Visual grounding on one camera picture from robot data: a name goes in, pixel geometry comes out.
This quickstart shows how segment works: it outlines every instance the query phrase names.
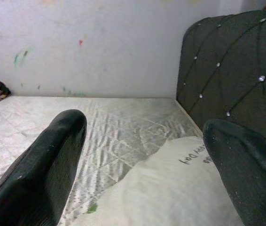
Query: paint stain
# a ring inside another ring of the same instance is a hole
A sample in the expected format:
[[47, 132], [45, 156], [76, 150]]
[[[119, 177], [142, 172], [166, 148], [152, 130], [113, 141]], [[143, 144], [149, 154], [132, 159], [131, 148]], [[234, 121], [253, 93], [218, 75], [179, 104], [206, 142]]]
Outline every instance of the paint stain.
[[19, 58], [19, 53], [17, 53], [14, 57], [14, 66], [17, 67], [17, 62], [18, 62], [18, 58]]
[[84, 97], [84, 96], [86, 96], [84, 93], [77, 93], [77, 95], [79, 96], [79, 97]]
[[32, 47], [29, 47], [26, 51], [24, 52], [19, 52], [15, 55], [14, 57], [14, 66], [15, 67], [22, 67], [24, 65], [25, 59], [27, 55], [33, 50]]

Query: bed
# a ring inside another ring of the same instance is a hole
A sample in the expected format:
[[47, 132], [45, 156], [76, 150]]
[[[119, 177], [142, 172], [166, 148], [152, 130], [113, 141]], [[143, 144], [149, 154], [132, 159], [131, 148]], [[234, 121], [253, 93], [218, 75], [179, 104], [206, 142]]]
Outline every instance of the bed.
[[0, 178], [51, 120], [67, 109], [84, 112], [87, 133], [77, 178], [59, 225], [69, 225], [87, 212], [107, 187], [166, 140], [201, 136], [200, 129], [172, 99], [11, 96], [0, 102]]
[[[88, 126], [76, 179], [59, 222], [63, 226], [88, 211], [106, 188], [166, 140], [201, 137], [199, 128], [209, 119], [239, 123], [266, 138], [266, 11], [206, 18], [190, 27], [182, 43], [177, 100], [12, 96], [1, 101], [0, 177], [66, 109], [81, 110]], [[220, 142], [218, 134], [206, 138], [215, 144]], [[249, 158], [255, 166], [251, 174], [266, 185], [266, 161], [255, 153]], [[221, 176], [229, 170], [221, 166], [229, 157], [231, 152], [221, 160], [219, 155], [213, 157]], [[230, 168], [247, 169], [249, 161], [244, 155], [238, 157]], [[247, 173], [222, 179], [244, 224], [266, 225], [266, 196], [253, 196], [252, 185], [258, 182], [247, 178]], [[233, 187], [240, 189], [238, 196]], [[259, 185], [256, 191], [265, 194], [266, 186]]]

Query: white quilted mattress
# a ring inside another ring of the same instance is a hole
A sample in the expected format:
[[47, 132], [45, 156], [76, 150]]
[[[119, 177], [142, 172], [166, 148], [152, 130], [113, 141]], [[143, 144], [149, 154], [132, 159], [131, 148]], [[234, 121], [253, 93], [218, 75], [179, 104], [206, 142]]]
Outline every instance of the white quilted mattress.
[[0, 102], [0, 177], [61, 111], [79, 109], [87, 135], [59, 225], [68, 226], [164, 142], [201, 136], [172, 99], [8, 97]]

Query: upholstered headboard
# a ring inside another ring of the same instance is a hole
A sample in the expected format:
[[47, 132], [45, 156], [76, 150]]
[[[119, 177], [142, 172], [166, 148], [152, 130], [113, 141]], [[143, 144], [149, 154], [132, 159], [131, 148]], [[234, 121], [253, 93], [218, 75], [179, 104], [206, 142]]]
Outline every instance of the upholstered headboard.
[[190, 27], [177, 100], [205, 124], [204, 143], [245, 226], [266, 226], [266, 11]]
[[226, 119], [266, 138], [266, 11], [206, 18], [186, 32], [177, 100], [202, 128]]

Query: green paint mark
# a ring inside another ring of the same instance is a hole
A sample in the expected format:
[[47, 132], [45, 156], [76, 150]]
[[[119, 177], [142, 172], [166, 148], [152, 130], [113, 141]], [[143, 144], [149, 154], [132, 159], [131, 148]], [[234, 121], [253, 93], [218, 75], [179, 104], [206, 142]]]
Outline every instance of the green paint mark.
[[94, 212], [96, 212], [96, 209], [97, 209], [97, 204], [95, 203], [89, 208], [87, 213], [94, 213]]
[[27, 57], [27, 55], [33, 51], [33, 47], [29, 47], [26, 51], [22, 51], [16, 54], [15, 58], [14, 58], [14, 66], [20, 66], [22, 67], [24, 65], [25, 62], [25, 58]]
[[80, 96], [80, 97], [84, 97], [85, 96], [85, 94], [83, 92], [77, 93], [77, 95]]
[[19, 58], [19, 53], [16, 54], [15, 58], [14, 58], [14, 66], [17, 67], [17, 61]]

